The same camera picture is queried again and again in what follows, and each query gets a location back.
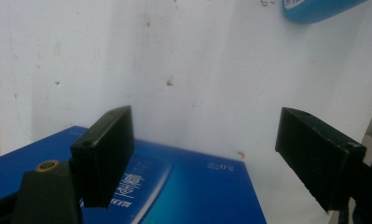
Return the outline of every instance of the white wall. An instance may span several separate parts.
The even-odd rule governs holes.
[[[2,153],[132,105],[137,138],[240,159],[268,223],[329,216],[274,151],[282,106],[361,141],[372,0],[313,25],[259,0],[0,0]]]

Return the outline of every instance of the blue book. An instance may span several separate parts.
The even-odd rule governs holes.
[[[66,161],[87,129],[72,127],[0,157],[0,198],[47,160]],[[82,208],[84,223],[267,223],[242,161],[135,140],[108,209]]]

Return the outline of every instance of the blue object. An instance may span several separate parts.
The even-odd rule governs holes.
[[[314,23],[333,17],[366,0],[283,0],[284,15],[291,21]]]
[[[86,130],[72,127],[0,157],[0,198],[40,162],[68,160]],[[140,140],[108,209],[82,213],[86,224],[267,223],[242,161]]]

